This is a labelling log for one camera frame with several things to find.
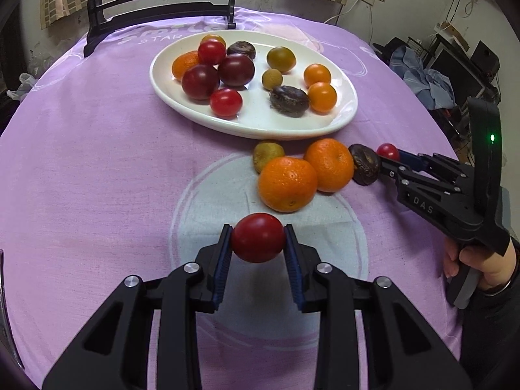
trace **black sleeve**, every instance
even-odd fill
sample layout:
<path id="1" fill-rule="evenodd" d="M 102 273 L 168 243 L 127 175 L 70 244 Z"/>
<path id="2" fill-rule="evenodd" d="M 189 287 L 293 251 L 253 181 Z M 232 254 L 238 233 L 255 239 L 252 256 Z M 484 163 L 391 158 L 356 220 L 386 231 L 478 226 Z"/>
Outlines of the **black sleeve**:
<path id="1" fill-rule="evenodd" d="M 519 246 L 514 240 L 513 244 L 517 268 L 510 285 L 491 297 L 477 290 L 463 312 L 460 363 L 475 388 L 488 388 L 484 382 L 496 375 L 498 366 L 505 365 L 505 357 L 513 356 L 511 350 L 520 347 L 517 341 L 520 331 Z"/>

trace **human hand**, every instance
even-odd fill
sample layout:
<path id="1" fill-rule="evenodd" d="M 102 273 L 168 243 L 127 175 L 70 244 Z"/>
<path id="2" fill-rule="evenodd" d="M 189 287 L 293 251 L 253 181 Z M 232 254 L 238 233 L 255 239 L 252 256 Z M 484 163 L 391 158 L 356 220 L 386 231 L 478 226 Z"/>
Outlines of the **human hand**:
<path id="1" fill-rule="evenodd" d="M 459 246 L 449 238 L 445 240 L 444 249 L 446 277 L 455 277 L 459 273 L 460 261 L 484 273 L 478 283 L 481 290 L 506 285 L 516 268 L 516 251 L 511 240 L 503 257 L 483 246 L 466 246 L 459 253 Z"/>

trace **table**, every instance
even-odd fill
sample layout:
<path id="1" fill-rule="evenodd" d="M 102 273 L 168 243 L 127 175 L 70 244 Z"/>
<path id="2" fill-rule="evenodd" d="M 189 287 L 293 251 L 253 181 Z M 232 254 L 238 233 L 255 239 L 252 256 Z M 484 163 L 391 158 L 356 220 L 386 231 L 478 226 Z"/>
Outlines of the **table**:
<path id="1" fill-rule="evenodd" d="M 336 139 L 454 156 L 405 83 L 353 34 L 287 15 L 236 11 L 237 28 L 303 43 L 349 76 L 359 109 Z M 224 222 L 269 212 L 255 192 L 256 141 L 186 120 L 148 80 L 162 48 L 222 28 L 216 18 L 129 27 L 86 59 L 82 39 L 38 81 L 2 135 L 7 305 L 27 374 L 38 386 L 126 276 L 166 276 L 216 242 Z M 308 145 L 284 144 L 289 155 Z M 351 183 L 277 216 L 349 275 L 391 277 L 458 356 L 461 330 L 444 297 L 442 236 L 397 203 L 392 182 Z M 318 317 L 300 314 L 292 303 L 282 257 L 263 265 L 234 257 L 220 310 L 200 315 L 198 323 L 205 390 L 312 388 Z"/>

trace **plate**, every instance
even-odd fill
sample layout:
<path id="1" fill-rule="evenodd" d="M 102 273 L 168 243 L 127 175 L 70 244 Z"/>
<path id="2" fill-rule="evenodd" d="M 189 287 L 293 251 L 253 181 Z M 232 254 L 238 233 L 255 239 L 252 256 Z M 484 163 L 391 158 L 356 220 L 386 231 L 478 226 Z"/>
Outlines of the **plate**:
<path id="1" fill-rule="evenodd" d="M 298 140 L 327 135 L 346 126 L 353 119 L 358 105 L 354 86 L 348 77 L 328 58 L 301 44 L 266 33 L 253 31 L 217 31 L 227 45 L 248 41 L 256 49 L 255 76 L 245 88 L 239 90 L 243 106 L 236 118 L 221 119 L 215 116 L 209 102 L 194 101 L 183 91 L 173 77 L 172 63 L 181 54 L 196 50 L 207 32 L 197 33 L 170 44 L 153 59 L 150 81 L 157 95 L 175 111 L 195 123 L 220 132 L 252 139 Z M 316 114 L 308 109 L 302 117 L 288 117 L 270 107 L 269 92 L 262 86 L 262 74 L 269 69 L 267 53 L 275 46 L 286 46 L 296 56 L 296 66 L 283 75 L 283 85 L 306 90 L 303 72 L 309 64 L 320 63 L 332 75 L 332 86 L 337 92 L 337 103 L 331 112 Z"/>

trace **metal screw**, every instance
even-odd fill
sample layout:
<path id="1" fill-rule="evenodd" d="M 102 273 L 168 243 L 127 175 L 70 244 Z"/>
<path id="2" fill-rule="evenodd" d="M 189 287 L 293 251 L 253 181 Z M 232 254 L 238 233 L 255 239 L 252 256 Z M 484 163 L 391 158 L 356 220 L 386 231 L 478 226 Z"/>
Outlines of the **metal screw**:
<path id="1" fill-rule="evenodd" d="M 328 263 L 321 263 L 316 266 L 316 269 L 322 274 L 328 274 L 332 271 L 332 265 Z"/>
<path id="2" fill-rule="evenodd" d="M 385 276 L 376 278 L 375 282 L 379 287 L 383 289 L 388 289 L 392 285 L 392 280 Z"/>
<path id="3" fill-rule="evenodd" d="M 193 274 L 194 272 L 197 272 L 199 270 L 200 270 L 200 265 L 198 265 L 197 263 L 187 263 L 184 266 L 184 271 L 187 272 L 188 274 Z"/>
<path id="4" fill-rule="evenodd" d="M 128 276 L 127 278 L 125 278 L 124 283 L 127 288 L 134 288 L 135 286 L 137 286 L 139 284 L 139 277 Z"/>

